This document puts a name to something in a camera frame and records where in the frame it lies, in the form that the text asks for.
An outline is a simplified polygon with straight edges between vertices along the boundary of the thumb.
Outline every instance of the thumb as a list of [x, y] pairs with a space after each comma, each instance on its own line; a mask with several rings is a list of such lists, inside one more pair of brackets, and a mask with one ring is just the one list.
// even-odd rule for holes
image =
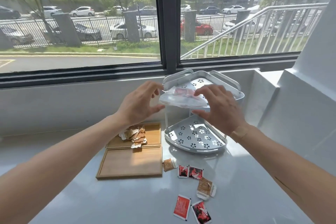
[[206, 112], [204, 110], [192, 110], [191, 112], [205, 120], [208, 120], [210, 118], [210, 112]]
[[156, 106], [150, 107], [149, 113], [150, 113], [150, 115], [152, 115], [154, 113], [157, 113], [157, 112], [161, 111], [165, 107], [166, 107], [165, 105], [156, 105]]

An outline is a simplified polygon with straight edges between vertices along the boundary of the ziplock bag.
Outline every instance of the ziplock bag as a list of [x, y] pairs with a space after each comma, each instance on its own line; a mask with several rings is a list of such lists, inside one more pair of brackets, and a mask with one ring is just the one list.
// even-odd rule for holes
[[160, 96], [159, 102], [164, 105], [174, 105], [182, 108], [206, 107], [207, 102], [200, 96], [194, 96], [195, 91], [173, 86]]

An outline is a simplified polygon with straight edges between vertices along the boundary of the window frame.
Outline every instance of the window frame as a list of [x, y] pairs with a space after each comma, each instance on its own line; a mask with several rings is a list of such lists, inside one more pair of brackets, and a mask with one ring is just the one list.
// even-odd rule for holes
[[300, 52], [180, 60], [180, 0], [156, 0], [160, 62], [0, 73], [0, 89], [61, 83], [164, 76], [184, 69], [261, 71], [291, 68]]

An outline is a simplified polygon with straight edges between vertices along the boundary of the hand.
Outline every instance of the hand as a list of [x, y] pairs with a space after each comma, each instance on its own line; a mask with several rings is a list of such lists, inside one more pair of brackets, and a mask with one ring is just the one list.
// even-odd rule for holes
[[153, 81], [145, 82], [124, 98], [116, 115], [123, 119], [128, 127], [144, 121], [165, 108], [164, 105], [149, 106], [150, 99], [159, 95], [159, 90], [163, 90], [162, 84]]
[[244, 115], [233, 94], [224, 86], [206, 85], [195, 91], [195, 96], [203, 94], [208, 100], [210, 112], [193, 110], [211, 125], [226, 135], [230, 135], [238, 126], [246, 125]]

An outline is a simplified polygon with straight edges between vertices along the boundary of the wooden board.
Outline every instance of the wooden board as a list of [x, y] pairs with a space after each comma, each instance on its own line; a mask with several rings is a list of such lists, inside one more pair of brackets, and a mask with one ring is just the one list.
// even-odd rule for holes
[[[149, 123], [143, 124], [145, 127], [145, 136], [147, 138], [147, 144], [142, 145], [142, 148], [157, 147], [161, 145], [161, 124]], [[121, 140], [120, 136], [113, 138], [107, 145], [107, 149], [130, 149], [132, 145], [130, 140]]]
[[96, 178], [119, 179], [162, 176], [162, 147], [107, 149]]

